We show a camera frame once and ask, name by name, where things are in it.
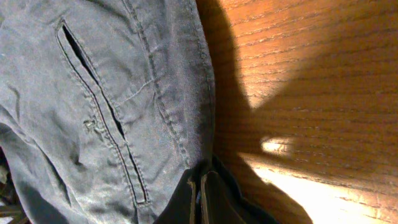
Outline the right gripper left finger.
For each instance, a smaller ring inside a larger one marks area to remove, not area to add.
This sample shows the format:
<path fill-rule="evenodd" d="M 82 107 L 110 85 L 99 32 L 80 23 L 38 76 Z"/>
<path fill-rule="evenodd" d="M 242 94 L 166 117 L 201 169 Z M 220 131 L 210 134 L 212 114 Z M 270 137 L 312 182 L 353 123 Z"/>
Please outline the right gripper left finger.
<path fill-rule="evenodd" d="M 195 224 L 197 184 L 193 171 L 186 170 L 164 211 L 154 224 Z"/>

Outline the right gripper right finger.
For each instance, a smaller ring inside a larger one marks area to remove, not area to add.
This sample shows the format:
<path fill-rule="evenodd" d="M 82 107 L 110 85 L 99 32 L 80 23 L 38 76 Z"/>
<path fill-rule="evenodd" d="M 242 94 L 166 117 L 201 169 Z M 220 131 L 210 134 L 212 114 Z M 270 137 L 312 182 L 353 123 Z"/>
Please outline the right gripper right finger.
<path fill-rule="evenodd" d="M 272 224 L 270 215 L 236 199 L 231 189 L 216 172 L 201 180 L 201 222 L 205 224 Z"/>

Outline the navy blue shorts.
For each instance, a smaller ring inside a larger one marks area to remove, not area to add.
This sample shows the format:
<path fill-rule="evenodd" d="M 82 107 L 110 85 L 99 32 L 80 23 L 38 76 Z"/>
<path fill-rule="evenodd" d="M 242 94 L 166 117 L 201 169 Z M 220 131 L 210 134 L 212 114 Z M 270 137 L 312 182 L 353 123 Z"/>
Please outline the navy blue shorts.
<path fill-rule="evenodd" d="M 1 2 L 1 148 L 33 223 L 154 223 L 211 162 L 195 1 Z"/>

